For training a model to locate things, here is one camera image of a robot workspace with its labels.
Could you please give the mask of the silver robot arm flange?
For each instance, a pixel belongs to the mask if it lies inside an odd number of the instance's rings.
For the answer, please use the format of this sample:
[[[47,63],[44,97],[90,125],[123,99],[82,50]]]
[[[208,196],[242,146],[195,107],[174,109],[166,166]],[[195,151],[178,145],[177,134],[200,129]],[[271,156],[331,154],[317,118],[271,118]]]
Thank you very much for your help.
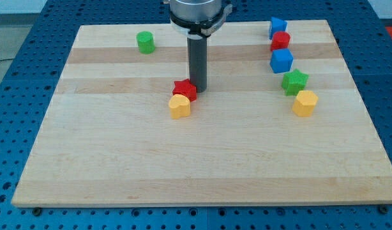
[[[233,11],[232,4],[221,0],[164,0],[169,6],[170,23],[190,40],[210,37],[225,23]]]

